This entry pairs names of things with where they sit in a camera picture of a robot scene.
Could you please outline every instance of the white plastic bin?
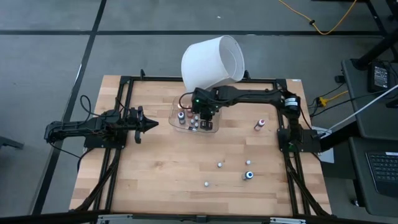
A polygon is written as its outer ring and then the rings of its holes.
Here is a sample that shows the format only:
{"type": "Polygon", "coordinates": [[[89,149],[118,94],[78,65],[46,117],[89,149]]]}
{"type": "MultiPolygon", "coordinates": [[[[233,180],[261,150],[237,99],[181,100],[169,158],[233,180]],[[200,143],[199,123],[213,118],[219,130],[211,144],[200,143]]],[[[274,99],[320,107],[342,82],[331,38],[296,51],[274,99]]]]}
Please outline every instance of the white plastic bin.
{"type": "Polygon", "coordinates": [[[187,92],[238,82],[244,73],[242,50],[228,35],[192,44],[182,57],[181,73],[187,92]]]}

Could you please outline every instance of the white cable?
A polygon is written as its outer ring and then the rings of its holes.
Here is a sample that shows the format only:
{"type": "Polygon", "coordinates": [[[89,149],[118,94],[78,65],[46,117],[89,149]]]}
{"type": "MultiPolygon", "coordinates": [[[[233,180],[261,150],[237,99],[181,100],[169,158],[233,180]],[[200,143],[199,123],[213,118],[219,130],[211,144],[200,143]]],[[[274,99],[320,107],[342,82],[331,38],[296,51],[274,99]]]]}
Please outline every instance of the white cable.
{"type": "Polygon", "coordinates": [[[391,89],[389,89],[387,92],[381,94],[380,96],[378,96],[376,99],[370,101],[367,105],[363,106],[361,109],[359,109],[357,112],[349,115],[346,119],[340,121],[339,123],[333,125],[332,127],[330,127],[329,129],[327,129],[325,132],[330,132],[333,128],[341,125],[342,123],[344,123],[345,121],[347,121],[348,119],[352,118],[353,116],[357,115],[358,113],[362,112],[362,110],[365,110],[368,106],[370,106],[372,103],[376,102],[377,100],[379,100],[380,98],[382,98],[383,96],[389,94],[392,90],[395,90],[398,87],[398,85],[392,87],[391,89]]]}

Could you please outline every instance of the wood grain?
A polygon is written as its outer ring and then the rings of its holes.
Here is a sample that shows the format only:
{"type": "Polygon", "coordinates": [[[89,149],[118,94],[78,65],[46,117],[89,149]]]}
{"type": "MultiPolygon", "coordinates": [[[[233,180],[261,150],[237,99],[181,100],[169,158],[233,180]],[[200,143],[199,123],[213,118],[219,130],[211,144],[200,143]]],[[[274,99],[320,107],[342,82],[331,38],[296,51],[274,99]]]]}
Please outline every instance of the wood grain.
{"type": "MultiPolygon", "coordinates": [[[[120,76],[104,76],[95,113],[114,106],[120,76]]],[[[288,89],[302,97],[300,80],[287,80],[288,89]]],[[[236,83],[240,89],[272,89],[260,83],[236,83]]],[[[159,122],[142,134],[142,144],[129,132],[121,154],[114,191],[113,212],[208,215],[291,215],[284,160],[277,145],[277,113],[271,105],[238,104],[221,111],[215,134],[181,133],[169,125],[176,96],[184,93],[182,82],[134,82],[131,106],[143,106],[144,114],[159,122]],[[261,131],[253,126],[259,119],[261,131]],[[243,181],[250,170],[254,178],[243,181]]],[[[308,117],[307,107],[303,107],[308,117]]],[[[303,127],[306,124],[300,119],[303,127]]],[[[98,181],[104,149],[86,155],[80,165],[70,208],[82,203],[98,181]]],[[[311,154],[301,153],[309,191],[330,212],[322,169],[311,154]]],[[[106,198],[108,187],[103,192],[106,198]]],[[[302,211],[299,190],[296,190],[302,211]]]]}

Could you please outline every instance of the white cap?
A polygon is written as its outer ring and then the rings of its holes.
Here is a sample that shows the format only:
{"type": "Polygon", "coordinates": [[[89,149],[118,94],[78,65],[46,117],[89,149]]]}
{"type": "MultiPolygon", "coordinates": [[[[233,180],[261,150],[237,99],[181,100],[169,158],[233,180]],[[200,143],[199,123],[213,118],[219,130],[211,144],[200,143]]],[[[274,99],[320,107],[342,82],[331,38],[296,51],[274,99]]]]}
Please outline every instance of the white cap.
{"type": "Polygon", "coordinates": [[[253,178],[253,173],[252,173],[251,171],[247,171],[247,172],[245,173],[245,177],[246,177],[247,179],[251,179],[251,178],[253,178]]]}

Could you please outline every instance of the desk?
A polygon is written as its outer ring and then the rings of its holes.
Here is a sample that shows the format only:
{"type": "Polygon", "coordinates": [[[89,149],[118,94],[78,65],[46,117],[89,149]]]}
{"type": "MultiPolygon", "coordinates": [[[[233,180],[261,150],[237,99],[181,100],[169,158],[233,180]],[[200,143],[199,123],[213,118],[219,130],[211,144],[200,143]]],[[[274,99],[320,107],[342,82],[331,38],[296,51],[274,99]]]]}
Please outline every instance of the desk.
{"type": "MultiPolygon", "coordinates": [[[[392,66],[398,71],[398,64],[392,63],[392,66]]],[[[351,98],[369,94],[367,89],[367,70],[356,69],[351,60],[342,61],[341,67],[351,98]]],[[[392,72],[390,72],[390,80],[396,80],[392,72]]],[[[377,96],[378,95],[375,94],[353,100],[354,111],[361,109],[377,96]]],[[[398,132],[396,131],[398,110],[386,107],[386,103],[390,101],[392,101],[392,99],[388,100],[382,98],[373,103],[369,108],[355,115],[356,121],[347,124],[343,128],[333,132],[333,134],[323,138],[321,140],[321,148],[327,150],[341,142],[347,141],[350,136],[398,141],[398,132]]]]}
{"type": "MultiPolygon", "coordinates": [[[[95,113],[113,108],[120,76],[104,76],[95,113]]],[[[272,89],[263,83],[235,83],[240,89],[272,89]]],[[[287,80],[290,91],[302,97],[300,80],[287,80]]],[[[238,104],[223,108],[216,134],[195,135],[176,131],[168,117],[173,99],[184,93],[182,82],[135,81],[131,107],[143,106],[144,114],[159,125],[142,134],[142,144],[129,132],[121,152],[111,211],[200,215],[291,216],[285,164],[279,151],[277,113],[271,105],[238,104]],[[259,119],[266,125],[256,132],[259,119]],[[254,178],[243,181],[244,171],[254,178]]],[[[307,107],[304,115],[309,117],[307,107]]],[[[306,127],[302,117],[300,122],[306,127]]],[[[329,199],[319,161],[301,153],[305,183],[330,213],[329,199]]],[[[94,149],[81,162],[70,208],[76,208],[98,182],[104,149],[94,149]]],[[[102,198],[106,198],[107,186],[102,198]]],[[[296,188],[299,211],[300,191],[296,188]]],[[[102,199],[100,208],[104,208],[102,199]]]]}
{"type": "Polygon", "coordinates": [[[356,177],[358,179],[358,201],[364,203],[371,215],[398,217],[398,198],[387,197],[376,192],[366,151],[397,151],[397,142],[363,138],[350,138],[349,146],[354,161],[356,177]]]}

